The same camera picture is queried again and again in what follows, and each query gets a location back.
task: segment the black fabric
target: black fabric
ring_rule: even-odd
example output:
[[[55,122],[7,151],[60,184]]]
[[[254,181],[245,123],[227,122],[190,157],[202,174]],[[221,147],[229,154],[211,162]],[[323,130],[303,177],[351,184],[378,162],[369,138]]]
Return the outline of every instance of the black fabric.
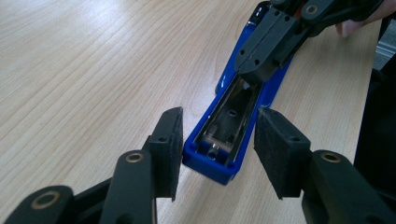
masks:
[[[372,73],[355,166],[377,190],[396,196],[396,58]]]

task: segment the person's hand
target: person's hand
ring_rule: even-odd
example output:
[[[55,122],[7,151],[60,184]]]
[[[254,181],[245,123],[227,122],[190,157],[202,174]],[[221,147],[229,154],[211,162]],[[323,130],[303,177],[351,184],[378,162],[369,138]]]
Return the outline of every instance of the person's hand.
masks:
[[[337,33],[343,37],[352,34],[370,22],[381,20],[396,11],[396,0],[384,0],[381,6],[365,21],[344,21],[337,24]]]

